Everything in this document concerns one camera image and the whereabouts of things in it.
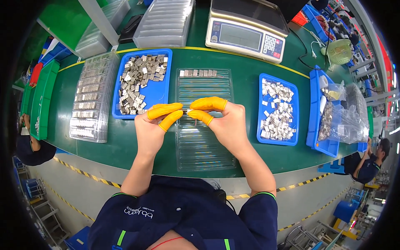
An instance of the red wire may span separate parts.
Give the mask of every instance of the red wire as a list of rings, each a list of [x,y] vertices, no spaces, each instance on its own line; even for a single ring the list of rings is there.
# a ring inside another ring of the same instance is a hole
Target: red wire
[[[157,246],[153,247],[151,250],[154,250],[154,249],[156,249],[156,247],[158,247],[158,246],[160,246],[160,245],[164,244],[165,242],[168,242],[168,241],[171,241],[171,240],[176,240],[176,239],[181,239],[181,238],[183,238],[183,237],[177,237],[177,238],[173,238],[173,239],[170,239],[170,240],[167,240],[167,241],[161,242],[161,243],[160,243],[160,244],[158,244]]]

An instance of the stack of plastic trays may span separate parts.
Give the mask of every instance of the stack of plastic trays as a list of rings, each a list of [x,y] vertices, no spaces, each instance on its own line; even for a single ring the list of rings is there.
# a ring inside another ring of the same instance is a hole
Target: stack of plastic trays
[[[181,70],[216,70],[216,76],[180,76]],[[178,69],[176,102],[189,109],[190,104],[204,97],[218,96],[233,102],[232,78],[228,69]],[[210,112],[215,118],[221,113]],[[234,156],[217,140],[214,132],[201,121],[187,114],[176,125],[176,159],[178,171],[224,170],[236,167]]]
[[[71,138],[107,142],[110,100],[119,63],[120,57],[115,52],[85,61],[72,107]]]
[[[133,42],[138,48],[184,47],[194,0],[154,0],[146,10]]]
[[[130,5],[128,0],[118,0],[102,8],[102,11],[114,29],[118,28],[129,10]],[[91,22],[79,40],[75,51],[82,58],[88,58],[106,52],[109,46],[110,43],[108,40],[94,22]]]
[[[362,95],[360,89],[356,84],[350,84],[346,86],[346,101],[342,102],[344,103],[343,106],[346,109],[349,109],[351,105],[356,106],[356,111],[358,115],[360,116],[360,120],[364,123],[364,127],[360,127],[360,130],[363,131],[364,128],[367,128],[369,130],[369,121],[368,121],[368,111],[367,111],[367,102],[364,99],[364,96]],[[362,142],[367,142],[368,141],[368,135],[365,133],[363,136]]]

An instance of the tape roll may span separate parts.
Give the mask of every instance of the tape roll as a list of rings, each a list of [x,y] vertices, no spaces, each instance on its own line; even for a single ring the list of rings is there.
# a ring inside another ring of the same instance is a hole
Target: tape roll
[[[326,78],[326,76],[322,75],[320,76],[320,89],[321,88],[326,88],[328,86],[328,79]]]
[[[320,102],[320,116],[324,112],[325,105],[326,105],[326,97],[322,96],[321,97],[321,102]]]

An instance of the factory floor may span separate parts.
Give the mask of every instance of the factory floor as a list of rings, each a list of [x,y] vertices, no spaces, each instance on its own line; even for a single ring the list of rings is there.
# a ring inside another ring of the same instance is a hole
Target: factory floor
[[[66,164],[53,159],[39,166],[28,167],[28,169],[33,178],[42,178],[45,181],[47,199],[60,209],[57,214],[61,224],[73,235],[83,227],[92,225],[93,220],[88,217],[96,219],[103,204],[119,191],[115,185],[122,183],[128,170],[99,164],[70,154],[56,154],[55,157]],[[278,229],[280,230],[278,243],[284,241],[294,228],[291,226],[293,224],[303,225],[305,229],[312,230],[318,225],[318,220],[327,224],[331,223],[336,205],[345,197],[346,193],[343,191],[348,186],[362,188],[359,183],[353,184],[350,176],[330,174],[313,180],[323,174],[317,172],[317,167],[274,175],[277,188],[281,188],[276,197],[279,209]],[[239,212],[242,205],[249,199],[246,194],[250,193],[250,188],[246,179],[226,178],[220,179],[220,182],[229,201]],[[69,206],[55,192],[88,217]]]

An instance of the digital weighing scale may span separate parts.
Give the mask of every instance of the digital weighing scale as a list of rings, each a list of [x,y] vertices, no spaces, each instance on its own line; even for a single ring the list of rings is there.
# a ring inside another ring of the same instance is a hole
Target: digital weighing scale
[[[265,0],[212,0],[206,46],[282,62],[286,21],[275,4]]]

